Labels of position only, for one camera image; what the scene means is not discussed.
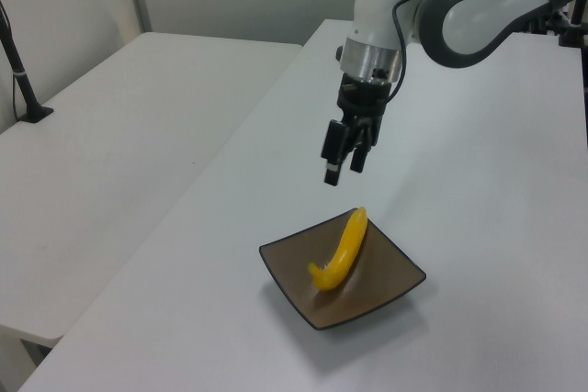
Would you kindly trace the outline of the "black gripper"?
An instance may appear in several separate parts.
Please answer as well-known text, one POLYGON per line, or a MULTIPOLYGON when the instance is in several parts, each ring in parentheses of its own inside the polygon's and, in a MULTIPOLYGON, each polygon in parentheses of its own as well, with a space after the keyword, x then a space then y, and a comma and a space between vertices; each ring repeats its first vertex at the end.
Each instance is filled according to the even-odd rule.
POLYGON ((350 127, 357 118, 381 118, 390 96, 390 83, 366 83, 344 73, 338 90, 336 104, 342 109, 341 121, 331 120, 322 146, 325 160, 324 182, 337 186, 341 167, 353 152, 350 170, 362 173, 367 156, 377 144, 379 124, 369 124, 354 131, 350 127))

